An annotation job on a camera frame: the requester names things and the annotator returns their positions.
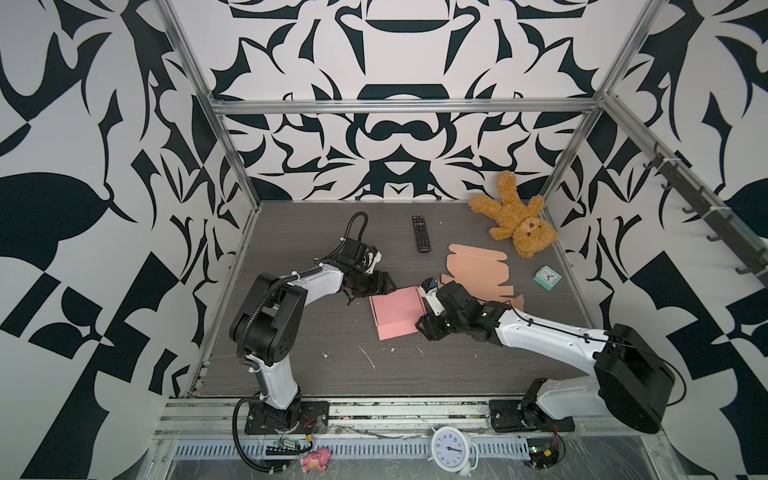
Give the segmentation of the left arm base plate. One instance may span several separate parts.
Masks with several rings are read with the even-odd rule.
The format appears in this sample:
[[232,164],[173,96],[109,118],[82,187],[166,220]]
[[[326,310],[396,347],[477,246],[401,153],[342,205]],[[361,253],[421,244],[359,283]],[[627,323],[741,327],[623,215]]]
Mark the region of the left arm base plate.
[[329,409],[326,401],[295,400],[286,410],[276,409],[265,401],[250,402],[244,432],[246,435],[302,433],[308,423],[323,423]]

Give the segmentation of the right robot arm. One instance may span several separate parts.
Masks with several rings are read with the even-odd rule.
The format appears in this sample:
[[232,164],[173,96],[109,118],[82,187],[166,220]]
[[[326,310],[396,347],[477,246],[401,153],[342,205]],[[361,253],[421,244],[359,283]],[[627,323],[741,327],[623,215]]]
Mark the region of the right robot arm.
[[427,313],[416,324],[428,340],[467,334],[479,342],[531,351],[581,371],[566,380],[536,378],[516,401],[490,402],[499,433],[562,430],[577,417],[613,416],[639,432],[660,431],[681,373],[633,328],[585,329],[525,313],[511,303],[482,301],[464,286],[428,279],[418,288]]

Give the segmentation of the pink paper box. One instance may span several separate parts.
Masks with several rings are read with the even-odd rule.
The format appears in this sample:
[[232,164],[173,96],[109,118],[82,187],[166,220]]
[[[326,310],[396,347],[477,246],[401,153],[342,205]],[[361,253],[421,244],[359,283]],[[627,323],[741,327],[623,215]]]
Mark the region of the pink paper box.
[[426,314],[416,286],[369,298],[378,338],[382,341],[417,333],[419,319]]

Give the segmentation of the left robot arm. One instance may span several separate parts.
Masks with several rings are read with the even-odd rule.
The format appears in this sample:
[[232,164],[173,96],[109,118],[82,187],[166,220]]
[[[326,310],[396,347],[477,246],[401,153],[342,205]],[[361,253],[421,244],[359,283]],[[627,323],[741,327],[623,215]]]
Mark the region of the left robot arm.
[[257,376],[255,404],[270,428],[288,430],[299,422],[301,394],[289,353],[305,306],[339,292],[352,302],[396,289],[390,274],[377,268],[379,250],[362,241],[368,220],[363,211],[353,214],[340,244],[313,267],[285,276],[260,274],[230,326],[238,362]]

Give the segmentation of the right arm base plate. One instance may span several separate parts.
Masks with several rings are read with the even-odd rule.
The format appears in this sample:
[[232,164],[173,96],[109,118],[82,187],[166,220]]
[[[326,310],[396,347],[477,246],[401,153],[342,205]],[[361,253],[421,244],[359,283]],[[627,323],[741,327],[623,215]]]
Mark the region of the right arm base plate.
[[574,432],[572,417],[555,420],[535,403],[523,400],[490,400],[490,424],[497,433]]

